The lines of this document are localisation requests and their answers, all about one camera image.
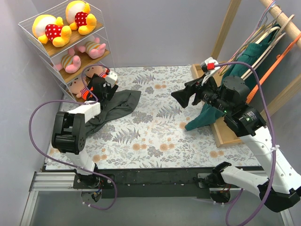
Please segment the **peach doll plush striped shirt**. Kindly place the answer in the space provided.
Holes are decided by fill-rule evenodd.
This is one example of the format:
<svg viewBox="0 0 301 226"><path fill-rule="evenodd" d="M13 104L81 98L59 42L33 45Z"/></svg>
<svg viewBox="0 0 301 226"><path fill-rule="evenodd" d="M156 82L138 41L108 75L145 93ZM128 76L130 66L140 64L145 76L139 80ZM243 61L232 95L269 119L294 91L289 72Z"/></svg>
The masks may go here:
<svg viewBox="0 0 301 226"><path fill-rule="evenodd" d="M84 74L86 77L92 78L95 74L99 77L109 78L110 77L110 69L101 66L101 65L93 65L88 67Z"/></svg>

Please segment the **small orange striped plush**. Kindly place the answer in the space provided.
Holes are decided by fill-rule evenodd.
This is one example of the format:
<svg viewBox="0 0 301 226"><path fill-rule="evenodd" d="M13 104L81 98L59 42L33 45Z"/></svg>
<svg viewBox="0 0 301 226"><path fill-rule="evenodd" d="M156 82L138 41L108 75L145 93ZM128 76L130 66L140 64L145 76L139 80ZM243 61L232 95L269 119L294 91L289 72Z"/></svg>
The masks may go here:
<svg viewBox="0 0 301 226"><path fill-rule="evenodd" d="M76 95L76 98L82 98L83 100L89 100L92 95L88 90L88 83L86 79L75 78L69 85L68 88L72 94Z"/></svg>

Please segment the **pink frog plush striped shirt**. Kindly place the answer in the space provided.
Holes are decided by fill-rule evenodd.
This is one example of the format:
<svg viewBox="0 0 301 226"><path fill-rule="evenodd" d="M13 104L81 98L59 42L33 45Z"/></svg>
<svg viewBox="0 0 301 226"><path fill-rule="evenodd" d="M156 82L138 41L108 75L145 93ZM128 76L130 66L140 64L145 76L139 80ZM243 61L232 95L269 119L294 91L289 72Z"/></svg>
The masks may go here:
<svg viewBox="0 0 301 226"><path fill-rule="evenodd" d="M96 59L104 55L106 44L100 43L100 38L92 35L78 42L75 48L81 53L87 53L90 58Z"/></svg>

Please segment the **pink pig plush striped hat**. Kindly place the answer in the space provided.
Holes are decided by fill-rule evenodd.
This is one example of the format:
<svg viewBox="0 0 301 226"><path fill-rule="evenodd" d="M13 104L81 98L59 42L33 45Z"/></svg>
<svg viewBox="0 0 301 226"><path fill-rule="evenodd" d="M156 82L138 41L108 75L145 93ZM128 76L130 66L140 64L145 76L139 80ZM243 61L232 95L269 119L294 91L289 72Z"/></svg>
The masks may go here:
<svg viewBox="0 0 301 226"><path fill-rule="evenodd" d="M67 73L75 73L81 67L81 59L75 55L74 48L69 48L53 58L53 68L64 69Z"/></svg>

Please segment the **yellow bear plush polka shirt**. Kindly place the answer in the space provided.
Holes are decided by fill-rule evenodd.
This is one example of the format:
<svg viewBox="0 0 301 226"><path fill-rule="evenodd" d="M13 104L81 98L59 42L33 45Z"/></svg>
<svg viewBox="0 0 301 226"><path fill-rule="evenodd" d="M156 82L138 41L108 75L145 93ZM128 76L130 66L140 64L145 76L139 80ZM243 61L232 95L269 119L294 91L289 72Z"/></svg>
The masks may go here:
<svg viewBox="0 0 301 226"><path fill-rule="evenodd" d="M88 35L96 28L97 19L90 11L90 5L82 0L74 0L67 5L65 16L72 31Z"/></svg>

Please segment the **orange bear plush polka shirt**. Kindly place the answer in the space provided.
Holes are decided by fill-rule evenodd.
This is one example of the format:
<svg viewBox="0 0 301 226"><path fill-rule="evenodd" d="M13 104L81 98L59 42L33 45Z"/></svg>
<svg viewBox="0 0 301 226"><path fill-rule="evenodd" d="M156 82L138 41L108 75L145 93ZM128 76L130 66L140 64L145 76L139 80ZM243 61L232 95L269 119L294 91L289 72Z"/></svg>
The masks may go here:
<svg viewBox="0 0 301 226"><path fill-rule="evenodd" d="M61 17L39 15L33 22L32 33L42 44L51 42L55 47L67 45L71 38L71 28L63 24Z"/></svg>

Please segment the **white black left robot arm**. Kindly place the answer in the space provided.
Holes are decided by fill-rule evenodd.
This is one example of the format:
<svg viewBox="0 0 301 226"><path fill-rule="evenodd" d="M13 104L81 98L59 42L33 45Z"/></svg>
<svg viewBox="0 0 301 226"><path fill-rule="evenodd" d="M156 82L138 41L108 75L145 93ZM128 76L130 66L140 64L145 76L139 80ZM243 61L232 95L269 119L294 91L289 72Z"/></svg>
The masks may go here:
<svg viewBox="0 0 301 226"><path fill-rule="evenodd" d="M109 101L115 94L118 85L115 72L94 74L90 82L76 78L70 83L71 93L82 98L83 105L68 112L58 112L55 116L52 146L65 154L77 166L75 172L80 182L89 188L100 184L100 177L95 174L97 165L84 149L86 143L86 123L101 113L101 102Z"/></svg>

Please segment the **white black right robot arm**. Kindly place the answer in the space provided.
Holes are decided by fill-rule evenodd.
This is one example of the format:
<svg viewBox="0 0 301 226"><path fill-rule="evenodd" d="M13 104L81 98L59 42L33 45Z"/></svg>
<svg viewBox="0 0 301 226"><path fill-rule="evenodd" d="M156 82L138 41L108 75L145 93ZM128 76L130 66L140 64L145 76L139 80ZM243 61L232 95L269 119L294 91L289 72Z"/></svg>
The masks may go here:
<svg viewBox="0 0 301 226"><path fill-rule="evenodd" d="M249 88L245 82L236 76L226 77L221 86L217 86L212 77L206 83L202 81L202 78L189 81L184 84L184 89L172 92L171 96L183 108L188 106L190 97L194 96L192 105L204 101L222 111L226 125L248 146L267 175L257 176L229 162L223 162L200 181L218 187L232 184L255 194L261 200L269 192L264 204L273 212L281 212L298 203L301 199L301 176L279 150L276 151L274 177L270 177L271 134L260 113L246 103Z"/></svg>

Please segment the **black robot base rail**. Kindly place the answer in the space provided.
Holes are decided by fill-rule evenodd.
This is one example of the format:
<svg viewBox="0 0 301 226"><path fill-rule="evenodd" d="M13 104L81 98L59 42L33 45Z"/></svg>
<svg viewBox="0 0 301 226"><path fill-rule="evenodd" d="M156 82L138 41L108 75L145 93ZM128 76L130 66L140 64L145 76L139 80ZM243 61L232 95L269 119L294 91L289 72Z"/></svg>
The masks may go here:
<svg viewBox="0 0 301 226"><path fill-rule="evenodd" d="M34 174L32 191L102 190L102 198L197 197L209 198L210 191L229 193L235 185L209 185L201 182L212 173L205 168L100 169L103 176L80 176L74 170L51 170Z"/></svg>

